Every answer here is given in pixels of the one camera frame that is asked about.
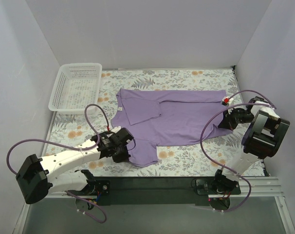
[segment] laundry basket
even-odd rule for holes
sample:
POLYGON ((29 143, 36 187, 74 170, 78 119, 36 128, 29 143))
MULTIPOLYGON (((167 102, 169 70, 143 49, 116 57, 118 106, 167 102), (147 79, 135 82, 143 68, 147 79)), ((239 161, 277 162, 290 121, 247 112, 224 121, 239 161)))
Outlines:
MULTIPOLYGON (((96 104, 99 96, 102 65, 71 63, 59 69, 49 101, 51 111, 83 114, 88 104, 96 104)), ((95 112, 90 107, 88 113, 95 112)))

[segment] shirt sleeve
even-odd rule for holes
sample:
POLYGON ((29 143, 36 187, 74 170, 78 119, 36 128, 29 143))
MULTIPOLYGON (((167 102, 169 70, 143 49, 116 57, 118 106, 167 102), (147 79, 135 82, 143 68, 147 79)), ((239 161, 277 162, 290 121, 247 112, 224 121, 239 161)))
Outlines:
POLYGON ((131 163, 138 167, 147 167, 158 161, 155 142, 137 138, 135 138, 135 142, 135 145, 133 141, 127 145, 131 163))

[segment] folded shirt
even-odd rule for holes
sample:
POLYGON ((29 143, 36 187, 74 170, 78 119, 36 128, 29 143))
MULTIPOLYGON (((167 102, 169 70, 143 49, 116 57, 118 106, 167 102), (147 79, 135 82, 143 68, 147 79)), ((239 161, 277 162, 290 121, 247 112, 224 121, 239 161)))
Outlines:
MULTIPOLYGON (((127 128, 134 136, 127 145, 136 166, 146 167, 158 161, 156 146, 197 144, 203 127, 213 115, 225 109, 220 91, 134 91, 121 89, 117 95, 118 111, 113 127, 127 128)), ((205 130, 203 139, 224 136, 232 131, 219 129, 223 115, 216 117, 205 130)))

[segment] cable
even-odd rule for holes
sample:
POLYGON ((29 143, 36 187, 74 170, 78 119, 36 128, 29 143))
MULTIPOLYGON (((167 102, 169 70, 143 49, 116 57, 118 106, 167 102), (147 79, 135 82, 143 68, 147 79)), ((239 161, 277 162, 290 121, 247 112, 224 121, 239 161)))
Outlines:
POLYGON ((101 196, 101 193, 99 193, 99 195, 98 195, 97 199, 95 200, 95 202, 98 202, 100 196, 101 196))
POLYGON ((194 188, 192 183, 193 183, 193 181, 196 180, 196 179, 197 179, 197 178, 194 178, 194 179, 191 180, 191 187, 192 187, 192 188, 194 188))
POLYGON ((95 206, 96 208, 98 208, 98 209, 102 212, 102 214, 104 215, 104 219, 103 219, 103 220, 100 220, 100 219, 98 219, 97 217, 93 216, 92 214, 90 214, 90 213, 88 213, 88 212, 85 212, 85 211, 82 211, 82 210, 78 209, 78 210, 81 211, 83 214, 88 215, 89 217, 91 217, 92 219, 94 219, 95 221, 97 221, 98 223, 105 223, 105 222, 107 221, 107 219, 108 219, 108 218, 107 218, 107 214, 106 214, 105 210, 104 210, 102 207, 98 206, 97 204, 95 204, 95 203, 93 203, 93 202, 91 202, 91 201, 88 201, 88 200, 86 200, 86 199, 83 199, 83 198, 81 198, 81 197, 78 197, 78 196, 72 194, 72 193, 69 192, 69 191, 65 191, 65 192, 66 192, 67 195, 69 195, 69 196, 72 196, 72 197, 75 197, 76 199, 79 199, 79 200, 85 201, 85 202, 87 202, 88 204, 91 204, 91 205, 95 206))
POLYGON ((109 128, 109 121, 108 121, 108 118, 107 118, 107 116, 106 116, 104 110, 103 110, 99 105, 97 105, 97 104, 89 104, 88 106, 86 106, 86 108, 85 108, 85 118, 86 118, 86 121, 87 121, 87 123, 89 124, 89 126, 91 127, 91 129, 92 129, 92 130, 96 133, 96 135, 97 135, 97 142, 96 142, 93 146, 91 146, 91 147, 86 147, 86 148, 83 148, 83 149, 80 149, 80 148, 75 148, 75 147, 72 147, 72 146, 62 145, 62 144, 59 144, 59 143, 54 143, 54 142, 51 142, 51 141, 48 141, 48 140, 42 140, 42 139, 26 139, 26 140, 22 140, 22 141, 19 141, 19 142, 16 143, 16 144, 14 144, 14 145, 9 149, 9 151, 8 151, 8 153, 7 153, 6 162, 7 162, 7 166, 8 166, 8 168, 9 168, 9 170, 10 170, 13 174, 15 174, 15 175, 17 174, 17 172, 16 172, 15 170, 13 170, 13 168, 11 167, 10 162, 9 162, 9 158, 10 158, 10 154, 11 154, 11 152, 13 151, 13 149, 16 148, 18 145, 20 145, 20 144, 22 144, 22 143, 25 143, 25 142, 29 142, 29 141, 42 142, 42 143, 47 143, 47 144, 51 144, 51 145, 55 145, 55 146, 59 146, 59 147, 63 147, 63 148, 69 149, 69 150, 75 150, 75 151, 80 151, 80 150, 91 150, 91 149, 93 149, 94 147, 96 147, 96 146, 99 144, 99 142, 100 142, 100 135, 99 135, 99 133, 96 131, 96 129, 92 126, 92 124, 90 123, 90 121, 89 121, 89 119, 88 119, 88 116, 87 116, 87 109, 88 109, 89 107, 91 107, 91 106, 96 106, 96 107, 98 107, 98 108, 102 111, 102 113, 103 113, 103 115, 104 115, 104 117, 105 117, 105 119, 106 119, 106 121, 107 121, 107 124, 108 124, 108 125, 107 125, 107 128, 109 128))
POLYGON ((97 105, 97 104, 89 104, 89 105, 86 106, 86 108, 85 108, 85 118, 86 118, 87 123, 88 123, 89 126, 91 127, 91 129, 94 130, 95 133, 97 132, 96 129, 93 127, 93 125, 90 123, 90 121, 89 121, 89 119, 88 119, 88 117, 87 117, 87 109, 88 109, 89 107, 91 107, 91 106, 96 106, 96 107, 98 107, 98 108, 102 111, 102 113, 103 113, 103 115, 104 115, 104 118, 105 118, 105 120, 106 120, 106 122, 107 122, 107 130, 110 131, 110 124, 109 124, 108 117, 107 117, 107 115, 105 114, 105 112, 104 112, 104 110, 102 109, 102 107, 99 106, 99 105, 97 105))
POLYGON ((226 209, 229 209, 230 207, 230 206, 226 206, 226 204, 221 199, 219 199, 219 203, 221 203, 221 205, 223 205, 226 209))
POLYGON ((231 98, 233 98, 234 96, 236 96, 237 94, 240 94, 240 93, 243 93, 243 92, 252 92, 252 93, 256 93, 256 94, 258 94, 258 95, 260 95, 261 97, 263 97, 264 99, 266 99, 269 103, 270 103, 270 105, 272 106, 272 107, 274 107, 275 109, 277 109, 276 108, 276 106, 265 96, 265 95, 263 95, 263 94, 261 94, 261 93, 259 93, 258 91, 255 91, 255 90, 251 90, 251 89, 245 89, 245 90, 241 90, 241 91, 238 91, 237 93, 234 93, 232 96, 230 96, 229 97, 229 99, 231 99, 231 98))
POLYGON ((229 195, 225 199, 228 199, 230 197, 230 195, 231 195, 231 192, 229 192, 229 195))
POLYGON ((87 208, 87 209, 88 209, 89 211, 91 211, 91 210, 93 209, 93 206, 90 205, 89 203, 87 203, 87 205, 88 205, 88 208, 87 208))
MULTIPOLYGON (((241 104, 236 104, 236 105, 233 105, 233 106, 227 107, 226 109, 217 112, 217 113, 216 113, 216 114, 215 114, 215 115, 214 115, 214 116, 213 116, 213 117, 212 117, 212 118, 206 123, 206 125, 204 126, 203 131, 202 131, 202 133, 201 133, 201 137, 200 137, 200 145, 201 145, 201 149, 202 149, 204 155, 205 155, 210 161, 212 161, 212 162, 216 163, 217 165, 219 165, 219 166, 221 166, 221 167, 224 167, 224 168, 226 168, 226 169, 232 171, 233 173, 235 173, 239 178, 241 178, 242 180, 246 181, 246 183, 247 183, 248 186, 249 186, 249 191, 248 191, 247 196, 245 197, 245 199, 244 199, 239 205, 237 205, 237 206, 235 206, 235 207, 233 207, 233 208, 231 208, 231 209, 225 210, 225 211, 223 211, 223 210, 222 210, 222 211, 221 211, 221 210, 216 210, 216 211, 218 211, 218 212, 222 212, 222 213, 223 213, 223 212, 229 212, 229 211, 236 210, 238 207, 240 207, 242 204, 244 204, 244 203, 246 202, 246 200, 248 199, 248 197, 250 196, 250 193, 251 193, 251 184, 250 184, 250 182, 249 182, 247 179, 245 179, 245 178, 242 177, 241 175, 238 175, 238 173, 237 173, 235 170, 233 170, 232 168, 229 168, 228 166, 225 166, 225 165, 223 165, 223 164, 217 162, 217 161, 214 160, 213 158, 211 158, 211 157, 207 154, 207 152, 205 151, 205 149, 204 149, 204 147, 203 147, 203 136, 204 136, 204 132, 205 132, 206 128, 208 127, 208 125, 209 125, 209 124, 211 123, 211 121, 214 120, 218 115, 220 115, 220 114, 222 114, 224 111, 227 111, 227 110, 232 109, 232 108, 234 108, 234 107, 237 107, 237 106, 245 106, 245 105, 250 105, 250 106, 267 106, 267 107, 270 107, 269 104, 266 105, 266 104, 262 104, 262 103, 241 103, 241 104)), ((194 207, 194 208, 197 208, 197 209, 204 209, 204 210, 210 210, 210 209, 202 208, 202 207, 194 207)))
POLYGON ((136 140, 135 139, 133 139, 133 143, 134 143, 134 147, 131 150, 133 150, 136 147, 136 140))
POLYGON ((226 191, 224 192, 224 195, 222 196, 222 197, 220 197, 219 199, 223 199, 224 197, 225 197, 225 195, 226 195, 226 191))

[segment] table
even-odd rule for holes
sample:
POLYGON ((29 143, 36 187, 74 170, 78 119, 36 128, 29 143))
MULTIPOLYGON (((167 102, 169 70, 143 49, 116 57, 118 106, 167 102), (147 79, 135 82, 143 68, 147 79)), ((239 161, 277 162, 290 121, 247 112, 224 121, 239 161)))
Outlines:
MULTIPOLYGON (((223 70, 113 70, 103 71, 98 104, 109 119, 117 111, 116 93, 120 88, 133 90, 221 90, 228 95, 239 90, 231 69, 223 70)), ((235 103, 241 103, 237 96, 235 103)), ((94 134, 84 115, 63 115, 54 113, 47 139, 53 142, 76 146, 94 134)), ((99 131, 106 130, 106 122, 101 113, 90 115, 91 123, 99 131)), ((248 124, 239 127, 230 135, 206 140, 204 148, 212 158, 224 164, 241 149, 241 139, 248 124)), ((64 151, 53 145, 45 146, 43 155, 64 151)), ((158 147, 159 161, 154 165, 140 168, 129 162, 114 163, 111 158, 83 164, 75 170, 88 169, 94 176, 213 176, 219 168, 205 157, 198 145, 179 147, 158 147)), ((244 176, 264 176, 263 163, 252 165, 244 176)))

